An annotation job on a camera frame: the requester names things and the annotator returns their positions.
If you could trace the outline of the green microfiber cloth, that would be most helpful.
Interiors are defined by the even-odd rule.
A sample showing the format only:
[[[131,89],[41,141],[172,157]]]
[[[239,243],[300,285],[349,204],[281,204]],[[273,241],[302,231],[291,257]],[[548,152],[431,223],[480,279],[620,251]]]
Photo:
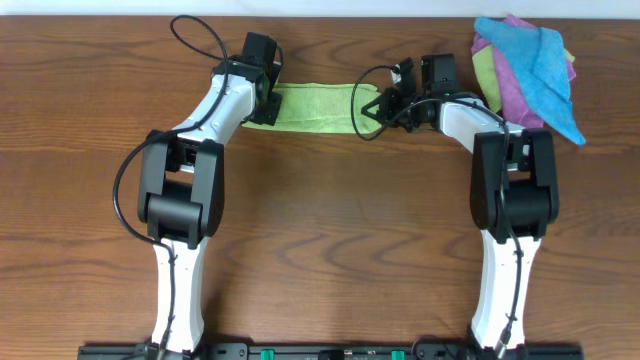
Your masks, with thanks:
[[[247,122],[244,128],[319,134],[354,134],[351,121],[353,84],[280,83],[274,92],[283,96],[273,126]]]

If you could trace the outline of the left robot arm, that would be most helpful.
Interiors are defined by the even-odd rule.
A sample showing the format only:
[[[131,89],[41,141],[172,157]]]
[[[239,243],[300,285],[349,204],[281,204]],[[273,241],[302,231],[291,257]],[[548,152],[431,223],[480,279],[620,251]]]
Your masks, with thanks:
[[[240,54],[220,63],[195,110],[173,135],[143,152],[138,217],[158,267],[158,313],[150,359],[193,359],[204,333],[204,255],[225,203],[224,150],[246,121],[272,125],[282,101],[274,92],[282,65],[277,42],[247,34]]]

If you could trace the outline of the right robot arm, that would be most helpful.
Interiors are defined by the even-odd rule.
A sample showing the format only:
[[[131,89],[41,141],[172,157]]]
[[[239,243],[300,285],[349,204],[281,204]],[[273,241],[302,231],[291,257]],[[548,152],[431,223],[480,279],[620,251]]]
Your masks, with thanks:
[[[422,84],[406,58],[387,66],[392,86],[352,105],[381,130],[411,133],[423,125],[472,155],[470,211],[483,243],[480,295],[467,340],[451,359],[524,359],[522,316],[534,257],[559,213],[554,145],[543,129],[503,119],[473,93],[463,92],[451,54],[422,57]]]

